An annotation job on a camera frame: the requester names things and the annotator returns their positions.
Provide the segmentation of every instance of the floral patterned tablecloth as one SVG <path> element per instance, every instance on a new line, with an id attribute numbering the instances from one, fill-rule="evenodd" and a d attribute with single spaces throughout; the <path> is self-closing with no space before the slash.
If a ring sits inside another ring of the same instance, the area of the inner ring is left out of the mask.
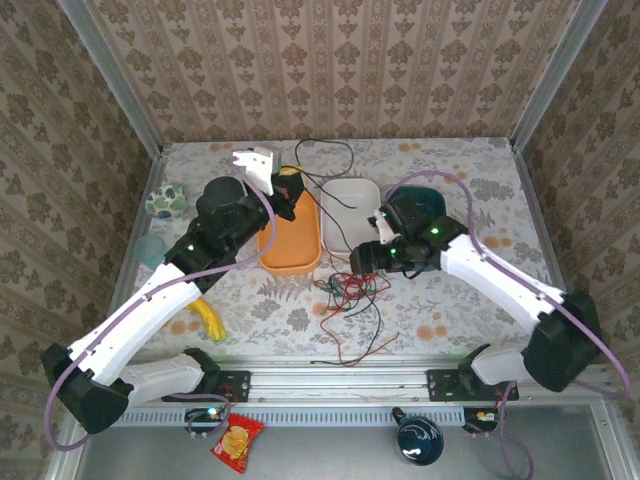
<path id="1" fill-rule="evenodd" d="M 283 164 L 293 163 L 295 141 L 261 142 L 282 152 Z M 548 282 L 547 266 L 521 187 L 514 158 L 503 138 L 353 140 L 353 176 L 373 180 L 382 194 L 410 173 L 438 169 L 455 173 L 474 195 L 475 224 L 487 246 L 530 275 Z M 256 142 L 182 143 L 168 152 L 166 182 L 187 189 L 189 208 L 182 217 L 154 219 L 150 232 L 172 245 L 196 216 L 195 201 L 209 180 L 229 174 L 232 151 Z M 337 173 L 348 164 L 348 151 L 340 145 L 307 142 L 300 158 L 309 171 Z M 417 179 L 414 184 L 439 190 L 449 215 L 466 223 L 462 191 L 441 178 Z M 317 189 L 312 193 L 319 198 Z M 256 250 L 250 242 L 238 258 Z M 150 275 L 141 266 L 136 286 Z M 329 357 L 336 345 L 319 326 L 327 294 L 313 285 L 332 273 L 323 254 L 313 273 L 273 277 L 259 264 L 233 271 L 205 295 L 223 319 L 228 338 L 214 343 L 207 337 L 199 317 L 179 312 L 149 340 L 144 357 L 175 355 L 197 346 L 213 355 Z M 521 336 L 523 330 L 502 309 L 464 282 L 442 272 L 429 272 L 415 280 L 390 275 L 392 288 L 381 293 L 376 304 L 383 328 L 378 344 L 399 333 L 398 339 L 380 352 L 383 355 L 464 354 L 486 342 Z M 375 332 L 377 316 L 371 309 L 345 318 L 338 315 L 328 327 L 342 341 L 347 356 L 358 356 Z"/>

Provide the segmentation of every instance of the damask wallpaper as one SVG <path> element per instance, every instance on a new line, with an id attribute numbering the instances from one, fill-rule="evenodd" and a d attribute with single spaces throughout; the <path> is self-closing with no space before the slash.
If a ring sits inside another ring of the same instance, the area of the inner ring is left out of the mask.
<path id="1" fill-rule="evenodd" d="M 525 159 L 564 278 L 595 297 L 640 396 L 639 2 L 608 2 Z"/>
<path id="2" fill-rule="evenodd" d="M 511 134 L 578 0 L 89 0 L 164 143 Z"/>
<path id="3" fill-rule="evenodd" d="M 106 313 L 148 170 L 55 1 L 0 2 L 0 478 L 45 466 L 40 354 Z"/>

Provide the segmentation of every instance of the red snack bag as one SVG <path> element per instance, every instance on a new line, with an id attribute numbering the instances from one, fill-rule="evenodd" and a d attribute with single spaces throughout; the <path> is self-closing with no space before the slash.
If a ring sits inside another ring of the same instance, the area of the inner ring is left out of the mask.
<path id="1" fill-rule="evenodd" d="M 211 453 L 236 472 L 244 473 L 247 469 L 249 445 L 263 428 L 264 423 L 232 413 L 229 415 L 227 430 L 211 449 Z"/>

